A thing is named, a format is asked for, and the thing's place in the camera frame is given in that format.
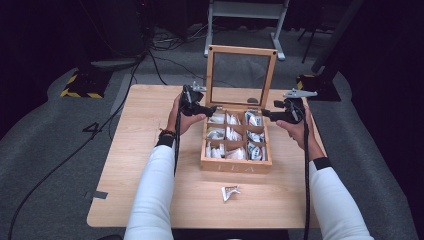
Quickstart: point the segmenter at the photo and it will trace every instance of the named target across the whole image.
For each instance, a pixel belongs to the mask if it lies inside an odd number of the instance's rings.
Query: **person's right arm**
[[[321,227],[323,239],[374,239],[370,236],[356,202],[331,166],[315,139],[309,108],[305,107],[309,128],[308,151],[309,179],[315,213]],[[286,129],[299,147],[304,149],[304,124],[289,124],[277,121]]]

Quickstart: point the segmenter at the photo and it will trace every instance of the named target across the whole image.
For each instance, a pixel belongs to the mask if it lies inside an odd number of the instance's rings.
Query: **person's left hand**
[[[177,121],[177,113],[178,113],[178,104],[180,102],[181,94],[179,94],[175,100],[174,105],[172,106],[172,110],[169,113],[168,117],[168,125],[166,127],[166,130],[175,132],[175,123]],[[190,128],[190,126],[194,123],[200,122],[206,118],[205,114],[198,114],[193,116],[186,116],[183,113],[181,113],[181,121],[180,121],[180,135],[183,135],[187,130]]]

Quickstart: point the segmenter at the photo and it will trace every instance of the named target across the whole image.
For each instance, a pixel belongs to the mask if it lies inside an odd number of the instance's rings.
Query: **white sleeve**
[[[169,209],[174,192],[174,152],[155,147],[144,168],[131,209],[125,240],[173,239]]]
[[[358,206],[331,167],[317,170],[309,163],[312,201],[324,240],[374,239]]]

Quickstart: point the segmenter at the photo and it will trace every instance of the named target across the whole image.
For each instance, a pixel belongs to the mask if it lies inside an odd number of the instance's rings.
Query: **open lid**
[[[276,58],[275,49],[210,45],[206,106],[265,108]]]

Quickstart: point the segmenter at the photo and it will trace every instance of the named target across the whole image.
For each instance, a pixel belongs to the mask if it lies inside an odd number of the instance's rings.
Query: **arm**
[[[180,96],[175,98],[166,130],[175,133]],[[180,134],[205,119],[204,114],[187,117],[181,114]],[[171,134],[163,135],[144,167],[134,198],[126,240],[173,239],[169,209],[174,192],[175,141]]]
[[[309,128],[309,159],[313,160],[309,162],[312,201],[323,239],[373,239],[356,202],[315,139],[311,113],[307,106],[305,106],[305,115]],[[290,124],[277,121],[277,125],[286,129],[299,147],[305,149],[303,122]]]

